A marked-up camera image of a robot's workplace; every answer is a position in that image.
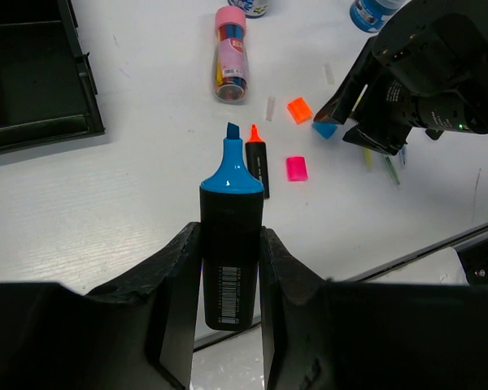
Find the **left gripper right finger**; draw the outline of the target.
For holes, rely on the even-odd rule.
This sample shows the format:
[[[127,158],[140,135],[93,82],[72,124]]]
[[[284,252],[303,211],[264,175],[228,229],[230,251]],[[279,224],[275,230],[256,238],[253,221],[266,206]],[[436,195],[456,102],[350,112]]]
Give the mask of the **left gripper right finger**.
[[[334,282],[260,233],[268,389],[488,389],[488,287]]]

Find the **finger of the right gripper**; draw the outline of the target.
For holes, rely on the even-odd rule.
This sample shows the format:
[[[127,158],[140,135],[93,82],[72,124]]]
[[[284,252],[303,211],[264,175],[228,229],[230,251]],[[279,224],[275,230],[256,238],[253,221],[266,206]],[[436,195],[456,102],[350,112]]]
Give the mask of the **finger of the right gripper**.
[[[365,86],[374,77],[374,39],[369,38],[336,93],[316,113],[318,124],[344,124]]]

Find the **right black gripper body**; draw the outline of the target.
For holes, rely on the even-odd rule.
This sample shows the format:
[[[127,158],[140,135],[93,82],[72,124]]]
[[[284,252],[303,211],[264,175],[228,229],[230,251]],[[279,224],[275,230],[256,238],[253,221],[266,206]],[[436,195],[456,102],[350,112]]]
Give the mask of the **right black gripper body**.
[[[373,54],[375,38],[367,40],[341,86],[348,117],[355,125],[346,131],[346,143],[395,156],[412,130],[402,114],[406,90]]]

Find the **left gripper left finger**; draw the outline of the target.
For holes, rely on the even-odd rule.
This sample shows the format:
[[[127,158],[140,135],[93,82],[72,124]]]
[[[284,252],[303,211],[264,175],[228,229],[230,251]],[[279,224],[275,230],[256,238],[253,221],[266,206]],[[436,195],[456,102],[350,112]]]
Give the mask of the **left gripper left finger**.
[[[85,295],[0,283],[0,389],[186,389],[201,271],[200,226]]]

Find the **blue highlighter cap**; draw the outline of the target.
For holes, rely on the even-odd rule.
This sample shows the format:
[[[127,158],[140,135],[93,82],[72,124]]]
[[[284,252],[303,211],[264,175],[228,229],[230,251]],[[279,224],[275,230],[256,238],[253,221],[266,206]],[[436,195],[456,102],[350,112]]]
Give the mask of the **blue highlighter cap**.
[[[312,128],[324,139],[328,140],[336,132],[338,126],[334,123],[317,123],[312,124]]]

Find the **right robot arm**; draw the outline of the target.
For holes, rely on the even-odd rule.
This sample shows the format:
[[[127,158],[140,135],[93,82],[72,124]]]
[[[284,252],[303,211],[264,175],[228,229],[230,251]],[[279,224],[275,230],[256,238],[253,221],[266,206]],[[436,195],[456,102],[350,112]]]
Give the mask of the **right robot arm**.
[[[319,124],[354,126],[343,139],[396,155],[413,128],[488,134],[488,1],[411,1],[370,37]]]

